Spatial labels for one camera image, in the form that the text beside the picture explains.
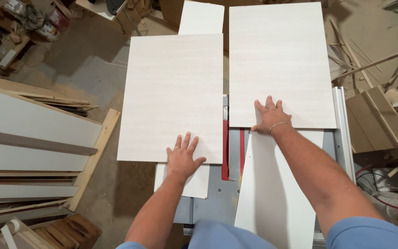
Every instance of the hand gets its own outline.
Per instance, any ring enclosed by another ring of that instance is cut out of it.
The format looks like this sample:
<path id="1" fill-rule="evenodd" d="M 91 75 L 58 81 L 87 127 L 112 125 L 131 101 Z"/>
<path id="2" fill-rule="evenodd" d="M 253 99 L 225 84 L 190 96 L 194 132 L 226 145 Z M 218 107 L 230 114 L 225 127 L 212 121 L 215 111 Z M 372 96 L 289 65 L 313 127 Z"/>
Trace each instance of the hand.
<path id="1" fill-rule="evenodd" d="M 274 106 L 273 98 L 268 96 L 265 106 L 263 106 L 258 100 L 254 101 L 254 106 L 262 113 L 262 122 L 251 127 L 251 130 L 254 132 L 261 131 L 263 133 L 270 134 L 270 128 L 277 123 L 287 122 L 291 124 L 292 116 L 291 114 L 288 115 L 284 113 L 281 100 L 278 100 Z"/>
<path id="2" fill-rule="evenodd" d="M 178 135 L 175 147 L 173 151 L 167 148 L 167 154 L 169 155 L 169 162 L 167 164 L 167 177 L 177 177 L 180 180 L 186 182 L 187 178 L 196 172 L 199 166 L 207 160 L 205 157 L 199 157 L 193 161 L 193 153 L 196 150 L 196 146 L 199 142 L 199 137 L 196 136 L 190 143 L 191 134 L 187 132 L 185 135 L 184 142 L 180 144 L 182 136 Z"/>

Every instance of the gold bracelet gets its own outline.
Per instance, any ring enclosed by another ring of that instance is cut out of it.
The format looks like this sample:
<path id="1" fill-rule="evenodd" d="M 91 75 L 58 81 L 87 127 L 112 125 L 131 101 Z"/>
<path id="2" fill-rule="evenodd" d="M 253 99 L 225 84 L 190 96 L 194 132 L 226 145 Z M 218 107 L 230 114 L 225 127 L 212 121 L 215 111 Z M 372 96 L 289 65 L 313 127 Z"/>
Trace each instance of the gold bracelet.
<path id="1" fill-rule="evenodd" d="M 279 122 L 279 123 L 273 125 L 273 126 L 270 128 L 270 135 L 271 135 L 271 129 L 273 129 L 276 125 L 279 125 L 279 124 L 289 124 L 289 125 L 291 125 L 289 122 Z"/>

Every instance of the cluttered floor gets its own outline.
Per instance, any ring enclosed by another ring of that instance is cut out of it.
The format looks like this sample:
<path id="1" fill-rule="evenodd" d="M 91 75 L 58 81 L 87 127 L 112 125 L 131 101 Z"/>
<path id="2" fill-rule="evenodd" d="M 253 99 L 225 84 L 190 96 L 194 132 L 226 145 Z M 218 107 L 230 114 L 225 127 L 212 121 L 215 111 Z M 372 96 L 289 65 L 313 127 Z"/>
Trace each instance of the cluttered floor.
<path id="1" fill-rule="evenodd" d="M 329 6 L 322 10 L 327 46 L 342 47 L 330 25 L 330 20 L 334 20 L 362 64 L 398 52 L 398 14 L 382 9 L 382 4 L 379 0 L 329 1 Z M 72 8 L 83 10 L 75 4 L 69 9 Z M 57 42 L 43 44 L 49 56 L 42 64 L 24 66 L 8 79 L 53 89 L 69 98 L 89 100 L 99 108 L 90 111 L 88 117 L 102 122 L 109 108 L 122 110 L 130 35 L 136 36 L 136 32 L 130 25 L 124 24 L 123 32 L 117 23 L 100 15 L 87 10 L 82 13 L 82 18 L 71 20 Z M 165 21 L 161 11 L 152 10 L 145 17 L 135 15 L 134 18 L 143 36 L 177 34 L 178 28 Z M 226 94 L 230 70 L 228 56 L 224 52 L 223 93 Z M 379 68 L 369 68 L 369 79 L 374 86 L 383 85 L 394 80 L 396 70 L 398 58 L 379 64 Z M 346 98 L 369 88 L 360 74 L 335 84 L 345 88 Z M 153 194 L 155 163 L 116 160 L 118 127 L 76 210 L 102 229 L 102 236 L 93 248 L 115 248 L 122 243 L 137 212 Z M 365 156 L 359 160 L 365 164 L 372 159 Z M 183 235 L 181 224 L 173 224 L 166 248 L 180 248 L 189 238 Z"/>

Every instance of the blue shirt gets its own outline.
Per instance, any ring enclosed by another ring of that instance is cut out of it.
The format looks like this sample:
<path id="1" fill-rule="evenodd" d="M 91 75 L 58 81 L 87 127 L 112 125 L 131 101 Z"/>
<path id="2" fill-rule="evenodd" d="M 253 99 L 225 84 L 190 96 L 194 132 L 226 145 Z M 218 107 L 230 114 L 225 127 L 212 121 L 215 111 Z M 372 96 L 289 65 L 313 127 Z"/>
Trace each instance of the blue shirt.
<path id="1" fill-rule="evenodd" d="M 200 220 L 195 224 L 189 249 L 259 249 L 273 245 L 247 230 L 220 222 Z M 327 249 L 398 249 L 398 227 L 368 217 L 351 217 L 338 221 L 328 231 Z M 127 242 L 117 249 L 145 249 Z"/>

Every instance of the table saw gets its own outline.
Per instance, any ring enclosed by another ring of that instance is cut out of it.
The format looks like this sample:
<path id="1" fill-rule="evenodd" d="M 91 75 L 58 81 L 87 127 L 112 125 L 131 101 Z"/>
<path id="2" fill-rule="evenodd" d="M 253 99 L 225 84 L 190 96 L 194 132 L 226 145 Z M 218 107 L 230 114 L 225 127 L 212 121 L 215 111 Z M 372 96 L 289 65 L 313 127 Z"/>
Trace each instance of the table saw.
<path id="1" fill-rule="evenodd" d="M 325 129 L 322 149 L 346 171 L 355 183 L 351 142 L 343 87 L 333 88 L 337 129 Z M 228 128 L 228 96 L 223 96 L 223 164 L 210 165 L 207 199 L 181 196 L 174 223 L 184 224 L 184 234 L 191 235 L 199 219 L 209 219 L 234 225 L 240 180 L 248 145 L 249 128 Z M 313 248 L 324 248 L 317 218 L 314 225 Z"/>

